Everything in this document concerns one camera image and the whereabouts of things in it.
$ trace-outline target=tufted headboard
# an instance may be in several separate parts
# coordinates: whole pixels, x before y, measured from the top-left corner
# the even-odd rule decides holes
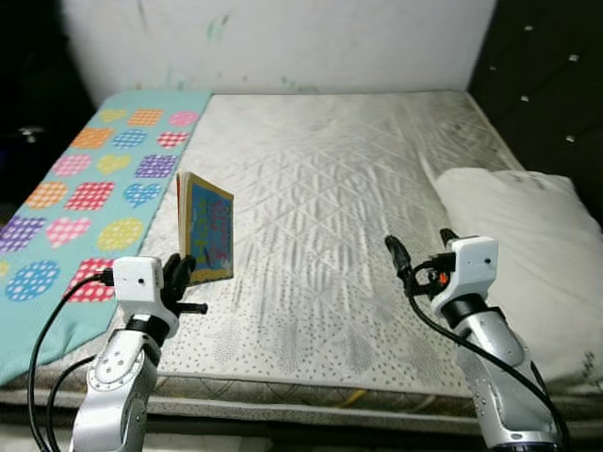
[[[603,225],[603,2],[498,0],[469,91],[528,170]]]

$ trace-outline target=white wall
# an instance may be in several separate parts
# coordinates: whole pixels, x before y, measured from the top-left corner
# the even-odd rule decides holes
[[[99,102],[121,89],[464,89],[495,0],[63,0]]]

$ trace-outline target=bed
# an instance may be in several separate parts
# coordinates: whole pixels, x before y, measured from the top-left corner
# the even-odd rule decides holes
[[[214,96],[180,168],[235,194],[235,277],[187,291],[209,313],[182,316],[149,411],[476,432],[454,346],[416,319],[383,245],[399,236],[415,262],[442,249],[450,224],[431,179],[459,167],[522,170],[464,92]],[[140,254],[167,259],[174,231],[171,184]],[[104,340],[42,367],[38,400]],[[568,420],[598,420],[597,387],[557,385],[554,398]],[[80,369],[58,406],[84,390]],[[23,405],[24,378],[0,401]]]

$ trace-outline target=pillow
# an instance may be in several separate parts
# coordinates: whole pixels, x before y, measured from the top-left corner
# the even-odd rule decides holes
[[[548,381],[603,380],[603,236],[569,179],[450,169],[434,183],[453,230],[498,240],[499,306]]]

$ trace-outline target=book cover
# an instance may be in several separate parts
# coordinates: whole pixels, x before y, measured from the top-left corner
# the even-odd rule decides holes
[[[176,178],[180,253],[197,260],[192,283],[234,276],[234,196],[191,172]]]

